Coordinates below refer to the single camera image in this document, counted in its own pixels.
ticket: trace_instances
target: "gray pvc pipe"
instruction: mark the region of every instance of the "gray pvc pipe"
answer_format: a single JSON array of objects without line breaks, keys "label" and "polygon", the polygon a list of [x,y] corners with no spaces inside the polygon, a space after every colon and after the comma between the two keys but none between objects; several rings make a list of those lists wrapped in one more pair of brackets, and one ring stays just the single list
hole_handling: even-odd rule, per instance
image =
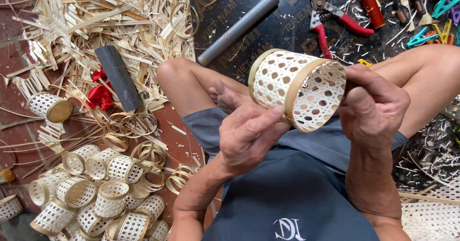
[{"label": "gray pvc pipe", "polygon": [[99,63],[107,74],[107,78],[112,83],[124,111],[129,112],[142,107],[144,104],[115,46],[102,46],[94,52],[98,56]]},{"label": "gray pvc pipe", "polygon": [[206,66],[217,56],[219,56],[225,49],[233,44],[236,39],[242,36],[248,29],[251,28],[257,21],[265,16],[271,9],[273,9],[280,0],[261,0],[257,5],[252,8],[246,15],[244,15],[235,25],[233,25],[224,35],[204,51],[199,57],[198,61],[201,65]]}]

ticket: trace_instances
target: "gray shorts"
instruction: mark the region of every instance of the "gray shorts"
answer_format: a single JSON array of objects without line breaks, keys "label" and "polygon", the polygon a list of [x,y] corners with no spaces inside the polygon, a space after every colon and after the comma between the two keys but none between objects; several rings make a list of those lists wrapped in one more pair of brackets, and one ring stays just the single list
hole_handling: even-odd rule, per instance
[{"label": "gray shorts", "polygon": [[[212,159],[220,151],[219,126],[227,114],[218,107],[201,110],[182,118],[192,131],[198,144],[210,154]],[[408,139],[400,132],[396,133],[391,150],[406,143]],[[274,145],[285,146],[305,152],[338,174],[345,174],[350,161],[351,142],[345,136],[340,118],[331,118],[324,126],[314,132],[290,130]]]}]

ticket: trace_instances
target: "red knife handle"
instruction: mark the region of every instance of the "red knife handle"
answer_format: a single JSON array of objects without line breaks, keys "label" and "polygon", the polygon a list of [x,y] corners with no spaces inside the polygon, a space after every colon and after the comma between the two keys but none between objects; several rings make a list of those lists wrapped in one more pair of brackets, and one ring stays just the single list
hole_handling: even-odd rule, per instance
[{"label": "red knife handle", "polygon": [[363,34],[363,35],[370,35],[374,33],[372,29],[360,27],[358,24],[356,24],[355,21],[353,21],[353,19],[351,19],[351,17],[349,17],[345,13],[339,18],[339,21],[343,25],[351,29],[353,32]]},{"label": "red knife handle", "polygon": [[326,59],[332,60],[332,55],[329,52],[328,41],[326,40],[326,33],[324,32],[324,25],[319,24],[318,26],[310,29],[318,33],[319,48],[321,49],[324,57]]},{"label": "red knife handle", "polygon": [[371,19],[372,26],[377,29],[385,25],[385,19],[380,11],[379,5],[376,0],[361,0],[366,8],[366,11]]}]

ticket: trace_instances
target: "bare foot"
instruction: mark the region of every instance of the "bare foot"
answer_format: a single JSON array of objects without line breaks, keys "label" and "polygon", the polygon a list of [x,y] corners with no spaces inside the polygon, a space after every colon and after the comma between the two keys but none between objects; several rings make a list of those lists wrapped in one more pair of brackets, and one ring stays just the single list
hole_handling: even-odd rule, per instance
[{"label": "bare foot", "polygon": [[251,97],[236,93],[220,79],[215,81],[214,87],[209,88],[209,93],[216,106],[220,107],[227,115],[235,111],[244,102],[253,102]]}]

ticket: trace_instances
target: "leg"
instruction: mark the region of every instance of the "leg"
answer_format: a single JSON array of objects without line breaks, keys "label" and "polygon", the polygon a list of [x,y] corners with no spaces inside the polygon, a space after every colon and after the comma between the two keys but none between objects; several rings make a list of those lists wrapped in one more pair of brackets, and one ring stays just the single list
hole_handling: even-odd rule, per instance
[{"label": "leg", "polygon": [[161,89],[181,117],[216,107],[209,89],[218,79],[224,83],[223,90],[226,85],[235,93],[249,96],[247,86],[185,58],[163,62],[156,73]]},{"label": "leg", "polygon": [[370,67],[406,90],[411,103],[399,131],[410,138],[460,93],[460,48],[424,45]]}]

